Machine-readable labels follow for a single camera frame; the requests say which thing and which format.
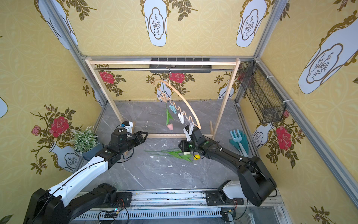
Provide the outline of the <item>curved wooden clip hanger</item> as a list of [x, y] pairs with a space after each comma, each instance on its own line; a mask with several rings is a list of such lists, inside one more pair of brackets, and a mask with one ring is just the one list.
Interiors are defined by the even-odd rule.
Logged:
[[169, 71], [167, 73], [155, 73], [147, 76], [147, 83], [154, 86], [159, 101], [162, 101], [162, 83], [165, 84], [168, 97], [167, 104], [171, 116], [175, 114], [182, 124], [188, 122], [190, 126], [201, 129], [201, 123], [197, 114], [185, 98], [188, 90], [184, 87], [184, 84], [191, 80], [191, 78], [192, 76], [188, 76], [186, 73], [172, 73]]

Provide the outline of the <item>pink artificial tulip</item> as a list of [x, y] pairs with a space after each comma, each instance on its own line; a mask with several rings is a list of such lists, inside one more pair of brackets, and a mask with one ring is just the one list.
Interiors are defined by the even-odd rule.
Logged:
[[166, 104], [166, 115], [167, 115], [167, 121], [166, 121], [166, 124], [167, 124], [167, 128], [170, 130], [170, 131], [173, 131], [174, 127], [173, 127], [173, 124], [171, 123], [171, 120], [172, 120], [172, 116], [169, 112], [169, 109], [168, 109], [168, 97], [167, 97], [167, 92], [165, 90], [165, 84], [162, 83], [162, 87], [163, 87], [163, 91], [162, 91], [162, 101], [165, 102]]

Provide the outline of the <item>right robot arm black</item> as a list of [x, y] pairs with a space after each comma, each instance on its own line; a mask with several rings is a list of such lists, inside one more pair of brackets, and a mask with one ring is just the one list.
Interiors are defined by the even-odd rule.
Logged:
[[238, 181], [228, 180], [218, 188], [223, 201], [245, 198], [258, 207], [276, 190], [276, 182], [259, 157], [245, 157], [227, 150], [218, 142], [206, 139], [197, 127], [190, 131], [189, 126], [186, 126], [183, 132], [186, 139], [179, 144], [182, 152], [197, 153], [237, 174]]

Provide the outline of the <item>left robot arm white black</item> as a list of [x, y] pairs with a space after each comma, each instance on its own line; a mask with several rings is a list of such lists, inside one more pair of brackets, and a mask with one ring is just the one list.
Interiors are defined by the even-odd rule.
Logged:
[[50, 189], [39, 189], [31, 196], [24, 223], [68, 224], [96, 206], [114, 203], [117, 189], [107, 183], [80, 197], [77, 194], [121, 160], [125, 152], [144, 143], [148, 134], [144, 131], [132, 134], [125, 128], [115, 129], [110, 143], [82, 168]]

